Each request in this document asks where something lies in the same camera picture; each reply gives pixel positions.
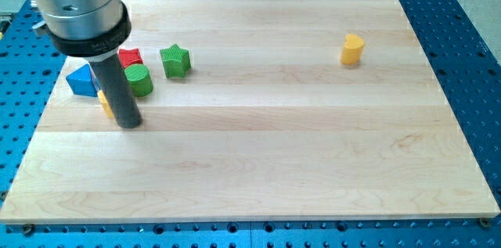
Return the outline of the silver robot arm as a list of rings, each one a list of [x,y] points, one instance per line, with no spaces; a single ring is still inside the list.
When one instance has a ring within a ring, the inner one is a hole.
[[[35,0],[54,46],[99,62],[117,53],[132,26],[121,0]]]

